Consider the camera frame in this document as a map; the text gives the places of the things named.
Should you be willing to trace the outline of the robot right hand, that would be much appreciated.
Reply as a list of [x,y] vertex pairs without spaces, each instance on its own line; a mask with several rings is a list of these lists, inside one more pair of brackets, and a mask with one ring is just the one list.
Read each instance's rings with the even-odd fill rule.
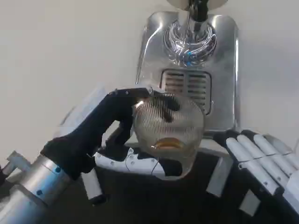
[[217,132],[213,140],[226,149],[230,158],[220,159],[207,191],[219,196],[216,177],[226,181],[230,169],[236,165],[249,190],[238,206],[254,216],[259,205],[286,224],[299,222],[299,157],[284,142],[269,134],[251,130]]

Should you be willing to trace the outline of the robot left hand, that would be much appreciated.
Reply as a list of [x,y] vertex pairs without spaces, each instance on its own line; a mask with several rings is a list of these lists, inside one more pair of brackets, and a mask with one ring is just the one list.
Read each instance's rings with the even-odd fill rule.
[[95,173],[94,154],[102,154],[123,162],[129,147],[125,143],[131,136],[133,106],[141,99],[154,98],[162,110],[162,119],[172,122],[171,111],[180,109],[179,103],[164,94],[148,88],[116,89],[110,93],[96,91],[83,104],[75,107],[61,124],[57,137],[50,140],[41,154],[51,159],[73,180],[81,173],[91,175],[84,182],[86,188],[95,187],[95,196],[89,200],[97,205],[107,200],[101,192]]

